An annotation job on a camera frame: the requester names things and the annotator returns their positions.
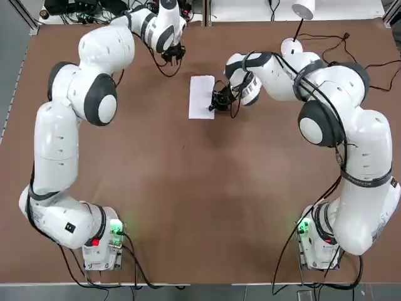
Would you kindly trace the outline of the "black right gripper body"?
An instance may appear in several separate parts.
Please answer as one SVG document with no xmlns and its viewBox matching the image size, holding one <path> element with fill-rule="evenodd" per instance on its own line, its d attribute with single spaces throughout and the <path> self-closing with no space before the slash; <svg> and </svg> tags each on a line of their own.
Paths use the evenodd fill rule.
<svg viewBox="0 0 401 301">
<path fill-rule="evenodd" d="M 241 92 L 240 88 L 232 89 L 230 85 L 224 86 L 219 91 L 219 110 L 231 111 L 233 103 L 239 98 Z"/>
</svg>

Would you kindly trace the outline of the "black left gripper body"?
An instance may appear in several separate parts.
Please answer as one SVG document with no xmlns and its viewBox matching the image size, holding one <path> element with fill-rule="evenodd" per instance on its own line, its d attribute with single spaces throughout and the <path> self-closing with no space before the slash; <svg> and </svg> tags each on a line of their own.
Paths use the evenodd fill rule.
<svg viewBox="0 0 401 301">
<path fill-rule="evenodd" d="M 162 57 L 163 55 L 165 55 L 165 56 L 170 55 L 170 56 L 172 56 L 172 58 L 175 58 L 175 54 L 176 54 L 178 51 L 185 51 L 185 52 L 186 52 L 185 46 L 183 46 L 183 45 L 170 46 L 165 52 L 163 52 L 163 53 L 161 54 L 161 57 Z"/>
</svg>

